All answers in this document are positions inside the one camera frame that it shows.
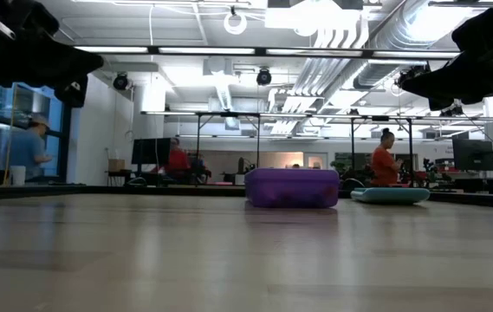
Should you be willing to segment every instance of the computer monitor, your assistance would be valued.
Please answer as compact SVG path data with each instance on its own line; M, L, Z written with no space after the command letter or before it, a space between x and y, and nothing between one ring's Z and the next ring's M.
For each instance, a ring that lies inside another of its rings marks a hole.
M493 171L492 142L452 140L454 166L458 170Z
M135 140L133 146L133 165L158 165L169 163L171 139Z

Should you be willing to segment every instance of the woman in orange shirt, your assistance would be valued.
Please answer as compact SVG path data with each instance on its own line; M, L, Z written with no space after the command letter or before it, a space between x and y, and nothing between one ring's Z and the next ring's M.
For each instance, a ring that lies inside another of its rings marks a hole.
M375 148L372 155L372 169L375 173L371 181L373 186L389 186L398 183L398 175L402 166L402 159L394 161L388 152L394 145L394 133L388 128L383 129L381 144Z

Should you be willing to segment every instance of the wooden floor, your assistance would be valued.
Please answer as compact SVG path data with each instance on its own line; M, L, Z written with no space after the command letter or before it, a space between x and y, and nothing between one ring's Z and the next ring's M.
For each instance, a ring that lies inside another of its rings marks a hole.
M493 209L2 200L0 311L493 311Z

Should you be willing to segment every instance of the cap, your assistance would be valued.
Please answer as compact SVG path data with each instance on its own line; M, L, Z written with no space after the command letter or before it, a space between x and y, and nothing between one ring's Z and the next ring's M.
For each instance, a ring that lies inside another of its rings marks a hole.
M49 128L48 120L42 115L39 115L39 114L33 115L32 118L30 119L30 121L37 123L37 124L44 125L44 126Z

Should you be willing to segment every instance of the person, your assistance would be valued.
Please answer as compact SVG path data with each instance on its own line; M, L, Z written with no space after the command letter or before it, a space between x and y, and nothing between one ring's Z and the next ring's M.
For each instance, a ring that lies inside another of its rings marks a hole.
M388 128L383 129L381 143L372 155L372 169L374 177L371 181L373 186L389 186L398 182L398 174L402 166L402 159L394 161L388 152L394 145L394 133Z
M165 173L172 178L182 178L190 168L188 157L185 151L180 148L180 141L177 138L172 138L169 163L164 167Z
M24 166L25 179L42 175L40 165L50 162L53 157L46 155L42 137L49 130L49 123L41 115L33 116L26 131L14 131L11 138L11 166Z

